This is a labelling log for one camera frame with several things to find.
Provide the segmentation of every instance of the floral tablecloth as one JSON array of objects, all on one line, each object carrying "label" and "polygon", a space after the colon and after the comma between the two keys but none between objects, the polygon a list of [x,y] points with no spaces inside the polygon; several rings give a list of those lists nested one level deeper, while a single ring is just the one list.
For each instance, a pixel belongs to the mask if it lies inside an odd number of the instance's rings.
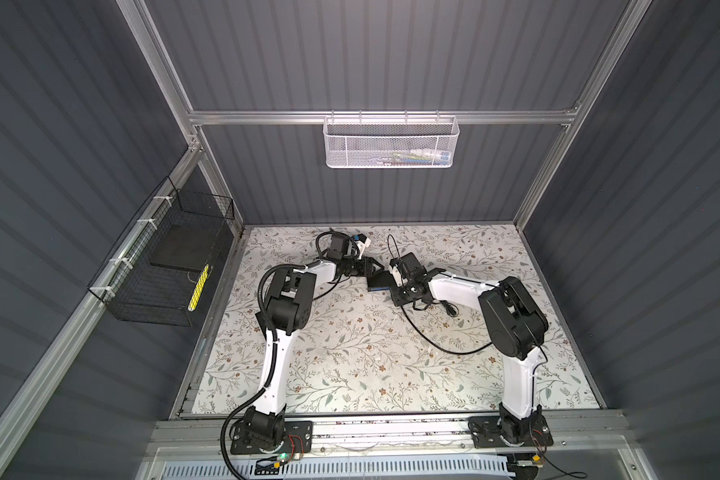
[{"label": "floral tablecloth", "polygon": [[[256,285],[270,266],[316,256],[325,227],[254,227],[192,411],[227,414],[252,395],[264,359],[264,337],[254,317]],[[368,250],[388,264],[386,238],[401,254],[415,252],[427,268],[501,280],[520,278],[550,322],[544,338],[549,362],[539,368],[544,408],[599,408],[520,236],[512,225],[336,226],[364,233]],[[318,288],[316,296],[327,287]],[[441,306],[407,310],[432,340],[449,350],[488,341],[482,315],[462,306],[458,317]],[[286,395],[289,412],[422,412],[498,408],[504,388],[501,354],[493,347],[471,356],[444,354],[406,322],[388,292],[367,292],[365,279],[341,283],[312,305],[295,346]]]}]

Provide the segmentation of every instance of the side wall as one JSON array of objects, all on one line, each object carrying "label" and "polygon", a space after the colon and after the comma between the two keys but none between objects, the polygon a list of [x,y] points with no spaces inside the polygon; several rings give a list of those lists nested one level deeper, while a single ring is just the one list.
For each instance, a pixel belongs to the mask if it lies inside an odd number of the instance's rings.
[{"label": "side wall", "polygon": [[[0,1],[0,414],[185,149],[114,2]],[[196,334],[104,318],[4,477],[130,475]]]},{"label": "side wall", "polygon": [[525,231],[663,478],[720,478],[720,2],[654,1]]}]

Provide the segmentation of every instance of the gray wall panel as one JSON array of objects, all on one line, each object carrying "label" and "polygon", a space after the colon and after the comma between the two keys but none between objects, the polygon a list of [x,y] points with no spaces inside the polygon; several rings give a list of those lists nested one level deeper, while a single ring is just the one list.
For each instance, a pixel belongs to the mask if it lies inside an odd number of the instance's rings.
[{"label": "gray wall panel", "polygon": [[[0,415],[185,149],[116,4],[0,2]],[[197,333],[105,317],[3,478],[129,478]]]},{"label": "gray wall panel", "polygon": [[653,3],[525,233],[662,478],[720,478],[720,2]]},{"label": "gray wall panel", "polygon": [[626,0],[149,0],[197,110],[573,106]]},{"label": "gray wall panel", "polygon": [[511,220],[560,128],[465,125],[454,166],[333,169],[319,126],[205,126],[248,224]]}]

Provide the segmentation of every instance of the black mounting plate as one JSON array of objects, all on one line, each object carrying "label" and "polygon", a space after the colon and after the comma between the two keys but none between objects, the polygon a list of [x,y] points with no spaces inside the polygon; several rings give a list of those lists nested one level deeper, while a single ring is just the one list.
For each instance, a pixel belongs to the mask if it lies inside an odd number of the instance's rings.
[{"label": "black mounting plate", "polygon": [[[480,416],[480,417],[469,417],[468,425],[470,425],[470,434],[472,435],[472,443],[475,448],[503,448],[512,445],[507,444],[501,437],[501,428],[498,426],[499,416]],[[477,431],[471,426],[476,424],[479,428]],[[536,422],[532,425],[534,430],[541,432],[541,436],[537,433],[536,440],[539,446],[549,447],[554,444],[552,439],[552,433],[547,425],[547,419],[539,415]],[[534,447],[534,441],[528,437],[522,445],[518,447]]]},{"label": "black mounting plate", "polygon": [[[312,450],[312,422],[286,422],[286,434],[283,436],[284,440],[274,452],[262,452],[258,448],[246,443],[247,435],[243,429],[244,425],[242,422],[234,425],[234,429],[232,430],[232,445],[230,446],[230,454],[232,455],[257,455],[261,453],[271,453],[275,455],[278,453],[290,453],[292,447],[290,440],[288,440],[288,435],[297,436],[302,440],[304,443],[304,453]],[[295,446],[297,453],[302,451],[298,440],[296,440]]]}]

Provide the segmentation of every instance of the workstation enclosure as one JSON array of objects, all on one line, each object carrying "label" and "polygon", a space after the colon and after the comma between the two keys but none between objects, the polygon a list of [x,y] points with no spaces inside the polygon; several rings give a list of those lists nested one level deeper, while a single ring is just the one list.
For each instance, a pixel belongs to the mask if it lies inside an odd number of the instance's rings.
[{"label": "workstation enclosure", "polygon": [[[0,476],[231,478],[256,285],[327,230],[524,282],[555,465],[720,478],[720,2],[658,0],[0,2]],[[288,380],[304,475],[535,452],[473,447],[497,350],[336,287]]]}]

